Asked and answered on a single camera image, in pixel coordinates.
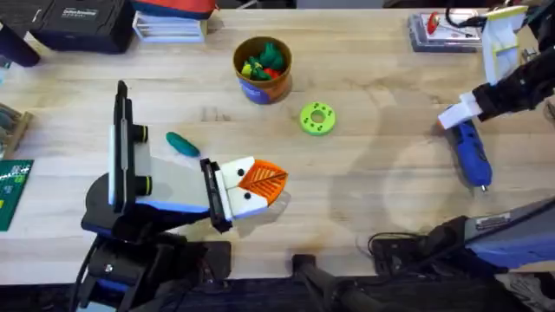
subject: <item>tool handle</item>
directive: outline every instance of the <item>tool handle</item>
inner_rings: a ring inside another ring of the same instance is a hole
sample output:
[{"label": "tool handle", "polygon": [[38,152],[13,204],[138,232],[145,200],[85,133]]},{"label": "tool handle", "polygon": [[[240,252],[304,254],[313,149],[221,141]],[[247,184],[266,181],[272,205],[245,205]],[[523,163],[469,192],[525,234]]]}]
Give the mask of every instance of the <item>tool handle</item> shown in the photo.
[{"label": "tool handle", "polygon": [[459,164],[468,182],[474,186],[492,184],[493,171],[484,146],[471,120],[454,127]]}]

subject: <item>wooden tabletop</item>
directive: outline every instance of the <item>wooden tabletop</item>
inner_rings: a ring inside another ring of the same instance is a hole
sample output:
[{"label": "wooden tabletop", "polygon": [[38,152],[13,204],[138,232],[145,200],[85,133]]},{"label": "wooden tabletop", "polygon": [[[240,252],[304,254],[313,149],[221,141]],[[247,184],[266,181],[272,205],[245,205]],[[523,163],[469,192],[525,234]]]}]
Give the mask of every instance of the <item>wooden tabletop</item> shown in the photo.
[{"label": "wooden tabletop", "polygon": [[[222,10],[202,44],[135,42],[125,55],[56,53],[14,66],[0,101],[35,115],[16,156],[34,159],[10,230],[0,233],[0,283],[68,283],[94,234],[80,226],[91,183],[108,167],[116,82],[129,86],[136,122],[150,126],[152,155],[197,168],[165,133],[203,156],[253,155],[290,174],[271,211],[219,235],[208,221],[179,229],[191,240],[232,242],[232,277],[288,276],[309,252],[336,275],[374,272],[366,255],[378,231],[429,231],[459,215],[509,210],[555,192],[555,128],[543,107],[478,124],[493,165],[489,192],[460,181],[451,150],[430,132],[460,93],[484,81],[480,54],[416,54],[408,10]],[[292,91],[259,106],[242,94],[232,53],[275,36],[293,54]],[[312,137],[297,117],[331,105],[335,129]]]}]

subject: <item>black cable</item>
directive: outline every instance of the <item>black cable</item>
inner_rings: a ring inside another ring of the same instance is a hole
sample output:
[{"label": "black cable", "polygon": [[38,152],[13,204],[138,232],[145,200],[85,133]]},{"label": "black cable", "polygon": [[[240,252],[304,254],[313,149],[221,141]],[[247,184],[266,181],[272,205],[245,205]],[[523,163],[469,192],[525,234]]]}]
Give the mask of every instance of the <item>black cable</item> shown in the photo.
[{"label": "black cable", "polygon": [[486,25],[487,17],[484,16],[472,16],[469,17],[466,21],[455,23],[451,19],[451,9],[453,8],[455,0],[451,0],[447,3],[447,7],[445,8],[445,19],[449,23],[449,25],[455,28],[465,28],[465,27],[475,27],[475,28],[482,28]]},{"label": "black cable", "polygon": [[90,258],[93,256],[93,252],[95,252],[100,241],[101,241],[100,236],[97,235],[93,243],[90,245],[90,248],[88,249],[87,255],[83,259],[83,262],[81,263],[81,268],[79,268],[79,273],[77,273],[77,278],[75,279],[75,284],[73,285],[73,289],[71,290],[71,296],[69,297],[69,312],[74,312],[77,310],[78,302],[76,300],[77,300],[77,294],[79,293],[79,287],[81,286],[81,281],[83,279],[83,276],[85,275],[85,269],[88,266],[88,262],[90,261]]},{"label": "black cable", "polygon": [[466,245],[469,245],[471,243],[474,243],[476,241],[479,241],[481,239],[484,239],[486,237],[490,237],[493,234],[499,233],[501,231],[505,231],[507,229],[510,229],[512,227],[514,227],[515,225],[521,224],[525,221],[530,220],[531,218],[535,218],[543,213],[548,212],[549,210],[553,209],[553,207],[555,207],[555,198],[552,198],[550,201],[548,201],[547,203],[543,204],[541,207],[539,207],[538,209],[535,209],[531,212],[528,212],[526,215],[514,219],[512,222],[500,225],[498,227],[495,227],[493,229],[491,229],[490,231],[485,231],[482,232],[476,236],[470,237],[468,239],[465,239],[464,241],[461,241],[458,244],[453,244],[451,246],[449,246],[448,248],[441,250],[433,255],[430,255],[424,259],[422,259],[420,262],[417,263],[412,263],[409,264],[408,266],[404,267],[404,268],[400,268],[398,271],[396,271],[396,273],[392,274],[391,276],[388,276],[388,278],[383,279],[381,281],[377,281],[375,283],[361,283],[361,286],[378,286],[378,285],[383,285],[389,282],[392,282],[393,280],[395,280],[396,278],[399,278],[401,276],[404,276],[407,273],[413,272],[413,271],[418,271],[420,269],[422,269],[423,267],[426,267],[428,265],[430,265],[431,263],[433,263],[434,261],[443,258],[445,256],[447,256],[448,254],[457,251],[461,248],[464,248]]}]

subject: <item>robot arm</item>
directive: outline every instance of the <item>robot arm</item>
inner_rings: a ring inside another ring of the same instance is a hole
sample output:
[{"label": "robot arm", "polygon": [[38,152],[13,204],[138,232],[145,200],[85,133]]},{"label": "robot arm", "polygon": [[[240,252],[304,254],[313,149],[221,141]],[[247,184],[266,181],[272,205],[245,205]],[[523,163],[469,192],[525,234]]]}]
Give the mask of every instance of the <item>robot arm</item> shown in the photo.
[{"label": "robot arm", "polygon": [[445,129],[478,117],[489,120],[505,113],[533,110],[555,88],[555,49],[542,52],[516,68],[497,84],[484,83],[462,94],[460,103],[452,105],[438,117]]}]

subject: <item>green ring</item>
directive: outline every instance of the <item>green ring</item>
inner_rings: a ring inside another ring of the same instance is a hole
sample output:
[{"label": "green ring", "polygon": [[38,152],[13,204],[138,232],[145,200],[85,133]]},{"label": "green ring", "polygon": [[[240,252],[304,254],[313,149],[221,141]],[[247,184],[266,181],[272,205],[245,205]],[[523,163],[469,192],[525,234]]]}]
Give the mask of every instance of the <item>green ring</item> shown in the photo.
[{"label": "green ring", "polygon": [[[323,116],[322,122],[315,122],[312,119],[312,114],[319,112]],[[301,128],[310,135],[325,135],[328,134],[333,126],[336,124],[336,111],[333,110],[328,104],[322,102],[312,102],[311,104],[303,107],[299,115]]]}]

